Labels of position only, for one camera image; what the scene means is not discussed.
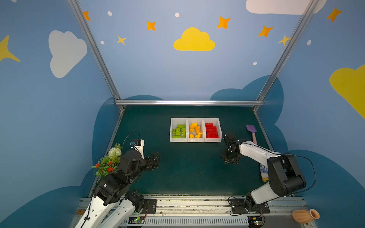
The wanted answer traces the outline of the green lego brick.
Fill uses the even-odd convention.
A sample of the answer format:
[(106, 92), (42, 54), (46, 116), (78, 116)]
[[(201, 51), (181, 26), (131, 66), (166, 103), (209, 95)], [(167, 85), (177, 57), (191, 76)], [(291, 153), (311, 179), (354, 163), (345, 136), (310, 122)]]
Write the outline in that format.
[(173, 139), (186, 138), (186, 125), (178, 124), (176, 128), (172, 129), (171, 133)]

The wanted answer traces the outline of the orange-yellow small lego cube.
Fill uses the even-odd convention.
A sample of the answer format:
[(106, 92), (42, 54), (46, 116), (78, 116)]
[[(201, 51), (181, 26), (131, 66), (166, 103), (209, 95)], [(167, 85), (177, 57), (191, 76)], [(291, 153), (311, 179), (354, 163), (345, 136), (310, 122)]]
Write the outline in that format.
[(193, 139), (193, 138), (200, 139), (200, 138), (202, 138), (202, 131), (201, 131), (200, 126), (197, 123), (192, 123), (189, 126), (189, 138), (190, 139)]

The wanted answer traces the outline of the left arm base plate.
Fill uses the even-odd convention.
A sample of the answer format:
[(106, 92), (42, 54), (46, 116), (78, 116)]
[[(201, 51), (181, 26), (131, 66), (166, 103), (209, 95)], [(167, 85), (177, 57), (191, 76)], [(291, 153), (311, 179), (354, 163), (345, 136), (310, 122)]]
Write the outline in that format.
[(135, 214), (155, 214), (157, 208), (157, 199), (144, 199), (136, 206)]

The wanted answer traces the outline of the red lego brick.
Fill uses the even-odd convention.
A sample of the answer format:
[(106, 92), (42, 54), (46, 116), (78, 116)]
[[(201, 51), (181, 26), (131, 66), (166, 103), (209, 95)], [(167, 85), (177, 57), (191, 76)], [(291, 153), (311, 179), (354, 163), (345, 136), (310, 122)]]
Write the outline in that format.
[(217, 127), (213, 123), (206, 123), (206, 138), (218, 139), (219, 133)]

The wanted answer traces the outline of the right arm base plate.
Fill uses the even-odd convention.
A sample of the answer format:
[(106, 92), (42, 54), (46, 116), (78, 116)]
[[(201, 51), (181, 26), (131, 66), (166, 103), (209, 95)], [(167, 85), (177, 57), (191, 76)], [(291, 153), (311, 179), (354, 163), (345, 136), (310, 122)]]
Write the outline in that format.
[(269, 205), (267, 203), (256, 204), (254, 201), (246, 198), (229, 197), (228, 203), (231, 206), (230, 214), (246, 214), (257, 213), (266, 214), (270, 213)]

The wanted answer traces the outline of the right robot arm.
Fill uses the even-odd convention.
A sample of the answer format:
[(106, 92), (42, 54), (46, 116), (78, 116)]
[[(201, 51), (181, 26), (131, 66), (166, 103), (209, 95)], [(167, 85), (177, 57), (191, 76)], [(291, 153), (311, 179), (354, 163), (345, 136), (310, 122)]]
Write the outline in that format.
[(223, 152), (222, 158), (226, 163), (238, 164), (240, 158), (246, 156), (268, 168), (269, 180), (246, 194), (245, 207), (248, 210), (252, 211), (258, 205), (284, 197), (307, 186), (294, 155), (273, 152), (251, 141), (232, 140), (227, 135), (223, 139), (227, 150)]

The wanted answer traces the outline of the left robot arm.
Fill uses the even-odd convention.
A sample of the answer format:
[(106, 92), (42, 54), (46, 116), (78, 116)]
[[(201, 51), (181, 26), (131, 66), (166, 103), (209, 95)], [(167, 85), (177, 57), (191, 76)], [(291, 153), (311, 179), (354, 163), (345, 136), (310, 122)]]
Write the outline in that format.
[(140, 212), (144, 196), (130, 185), (144, 171), (159, 167), (161, 153), (154, 153), (143, 158), (137, 150), (129, 150), (120, 157), (115, 172), (103, 177), (84, 215), (77, 223), (77, 228), (117, 228), (135, 212)]

